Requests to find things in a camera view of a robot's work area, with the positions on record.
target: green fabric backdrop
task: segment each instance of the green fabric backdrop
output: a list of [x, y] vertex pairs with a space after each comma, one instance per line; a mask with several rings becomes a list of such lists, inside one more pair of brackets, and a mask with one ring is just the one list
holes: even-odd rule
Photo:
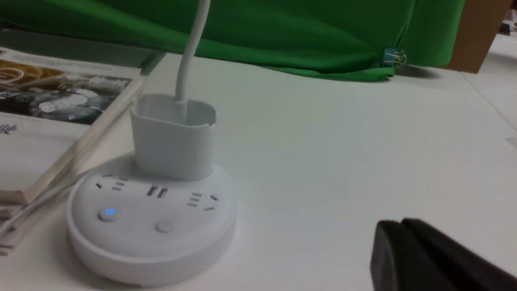
[[[385, 48], [450, 61], [464, 0], [212, 0], [198, 56], [292, 74], [380, 81]], [[1, 0], [0, 21], [181, 53], [197, 0]]]

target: white power strip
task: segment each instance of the white power strip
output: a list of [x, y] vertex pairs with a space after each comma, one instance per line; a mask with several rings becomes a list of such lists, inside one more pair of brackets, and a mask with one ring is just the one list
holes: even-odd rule
[[100, 276], [142, 286], [208, 268], [230, 244], [237, 219], [232, 179], [213, 169], [201, 181], [174, 181], [142, 172], [131, 154], [92, 170], [67, 206], [79, 258]]

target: black object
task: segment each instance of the black object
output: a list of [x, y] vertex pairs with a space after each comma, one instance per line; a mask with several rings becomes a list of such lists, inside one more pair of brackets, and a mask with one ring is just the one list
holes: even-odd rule
[[419, 219], [377, 223], [370, 271], [375, 291], [517, 290], [517, 278]]
[[508, 23], [501, 23], [501, 26], [499, 27], [499, 33], [504, 35], [510, 35], [510, 24]]

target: socket hole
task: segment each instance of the socket hole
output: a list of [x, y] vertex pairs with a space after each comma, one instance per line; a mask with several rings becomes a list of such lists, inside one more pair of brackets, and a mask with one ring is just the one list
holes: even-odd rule
[[151, 188], [147, 192], [147, 196], [152, 196], [155, 193], [156, 189], [158, 189], [158, 186], [151, 186]]
[[168, 189], [168, 188], [162, 188], [162, 189], [160, 190], [160, 193], [158, 193], [158, 196], [157, 196], [157, 197], [158, 197], [158, 198], [163, 197], [163, 196], [165, 195], [165, 193], [167, 193], [167, 190], [169, 190], [169, 189]]

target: round button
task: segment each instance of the round button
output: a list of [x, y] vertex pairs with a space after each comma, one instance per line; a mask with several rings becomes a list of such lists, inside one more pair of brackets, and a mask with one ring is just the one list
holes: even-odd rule
[[166, 219], [160, 220], [156, 224], [156, 230], [161, 232], [161, 233], [163, 233], [163, 234], [167, 234], [167, 233], [173, 231], [174, 230], [174, 224], [172, 222], [172, 219], [166, 218]]
[[114, 222], [122, 217], [122, 210], [118, 207], [106, 207], [99, 211], [99, 218], [104, 222]]

